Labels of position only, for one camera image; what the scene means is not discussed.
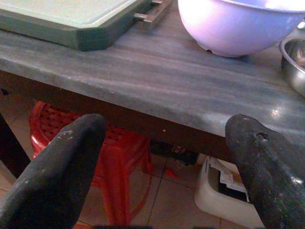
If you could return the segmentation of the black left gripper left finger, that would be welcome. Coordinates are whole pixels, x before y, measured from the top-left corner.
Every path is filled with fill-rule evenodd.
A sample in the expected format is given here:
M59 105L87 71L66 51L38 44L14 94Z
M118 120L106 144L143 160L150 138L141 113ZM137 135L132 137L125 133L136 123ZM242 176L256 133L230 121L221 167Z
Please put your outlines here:
M0 202L3 229L71 229L81 214L105 139L105 120L86 114L65 126Z

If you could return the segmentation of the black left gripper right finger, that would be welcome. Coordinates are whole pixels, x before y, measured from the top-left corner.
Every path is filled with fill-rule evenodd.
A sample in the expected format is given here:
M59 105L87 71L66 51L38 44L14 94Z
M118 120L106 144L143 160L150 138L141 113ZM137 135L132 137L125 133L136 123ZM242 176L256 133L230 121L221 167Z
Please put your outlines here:
M225 140L264 227L303 229L305 154L244 114L228 119Z

